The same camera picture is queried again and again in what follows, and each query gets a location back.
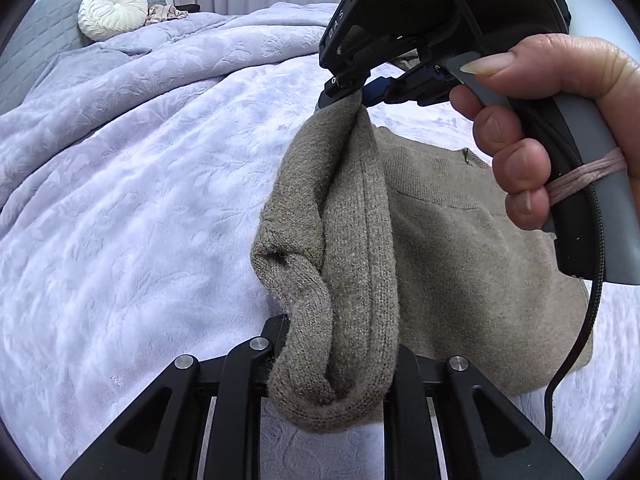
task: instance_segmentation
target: textured blanket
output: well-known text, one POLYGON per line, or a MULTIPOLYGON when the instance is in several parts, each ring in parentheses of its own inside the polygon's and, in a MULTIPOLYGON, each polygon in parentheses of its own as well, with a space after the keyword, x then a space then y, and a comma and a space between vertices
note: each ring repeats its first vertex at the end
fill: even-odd
MULTIPOLYGON (((0 117, 0 416, 43 480, 175 356, 225 354, 274 313, 250 248, 328 78, 316 52, 334 9, 143 27, 61 55, 0 117)), ((405 137, 476 150, 448 105, 369 113, 405 137)), ((606 286, 593 359, 555 396, 554 442, 583 470, 640 376, 636 294, 606 286)), ((542 424, 541 392, 515 402, 542 424)), ((380 425, 315 436, 266 404, 262 436, 266 480, 383 478, 380 425)))

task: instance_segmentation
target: finger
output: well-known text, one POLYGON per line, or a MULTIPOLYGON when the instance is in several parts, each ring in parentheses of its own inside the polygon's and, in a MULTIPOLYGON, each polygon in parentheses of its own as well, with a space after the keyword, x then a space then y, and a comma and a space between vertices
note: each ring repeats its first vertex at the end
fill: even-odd
POLYGON ((464 85, 458 85, 451 89, 449 101, 455 111, 464 115, 470 121, 473 121, 482 110, 482 104, 476 94, 464 85))
POLYGON ((507 193, 538 189, 551 175, 549 155, 534 139, 522 139, 496 153, 494 177, 507 193))
POLYGON ((527 189, 508 194, 504 199, 504 206, 507 216, 520 229, 540 229, 549 216, 549 195, 544 187, 527 189))
POLYGON ((487 155, 494 156, 500 150, 522 138, 522 126, 518 116, 507 107, 492 105, 483 108, 474 121, 476 145, 487 155))
POLYGON ((595 99, 625 153, 630 176, 640 177, 640 67, 615 45, 599 38, 537 35, 463 69, 509 97, 539 99, 564 91, 595 99))

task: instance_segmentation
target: metal pin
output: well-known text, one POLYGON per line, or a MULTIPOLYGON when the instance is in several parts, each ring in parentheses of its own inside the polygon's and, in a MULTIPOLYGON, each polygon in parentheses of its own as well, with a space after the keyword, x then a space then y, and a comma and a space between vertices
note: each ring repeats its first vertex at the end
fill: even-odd
POLYGON ((265 337, 254 337, 249 341, 249 346, 254 350, 264 350, 269 346, 269 340, 265 337))
POLYGON ((464 372, 469 368, 469 361, 462 357, 462 355, 456 355, 449 359, 449 366, 456 371, 464 372))
POLYGON ((175 358, 174 365, 176 368, 180 370, 186 370, 187 368, 191 368, 193 365, 193 357, 190 355, 184 354, 175 358))

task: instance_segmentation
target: gray headboard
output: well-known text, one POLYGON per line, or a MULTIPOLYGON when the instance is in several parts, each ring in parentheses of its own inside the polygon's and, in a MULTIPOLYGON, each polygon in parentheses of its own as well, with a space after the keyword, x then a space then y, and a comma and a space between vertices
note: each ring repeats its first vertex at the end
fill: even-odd
MULTIPOLYGON (((58 53, 91 43, 78 28, 82 0, 38 0, 18 25, 0 56, 0 114, 20 105, 58 53)), ((166 4, 148 0, 149 5, 166 4)))

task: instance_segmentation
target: folded clothing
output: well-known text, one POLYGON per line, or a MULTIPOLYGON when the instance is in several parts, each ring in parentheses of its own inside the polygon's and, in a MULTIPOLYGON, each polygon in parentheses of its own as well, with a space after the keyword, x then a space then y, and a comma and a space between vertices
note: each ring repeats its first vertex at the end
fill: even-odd
POLYGON ((408 72, 420 64, 420 57, 418 56, 418 51, 413 49, 392 59, 390 63, 408 72))
POLYGON ((291 321, 271 400, 304 430, 348 428, 380 406, 400 340, 465 355, 509 395, 544 386, 584 285, 557 270, 550 235, 509 222, 477 156, 377 128, 361 101, 307 120, 260 217, 252 264, 291 321))
POLYGON ((188 12, 186 10, 178 10, 173 5, 152 5, 149 7, 145 25, 168 22, 169 20, 181 20, 185 18, 187 14, 188 12))

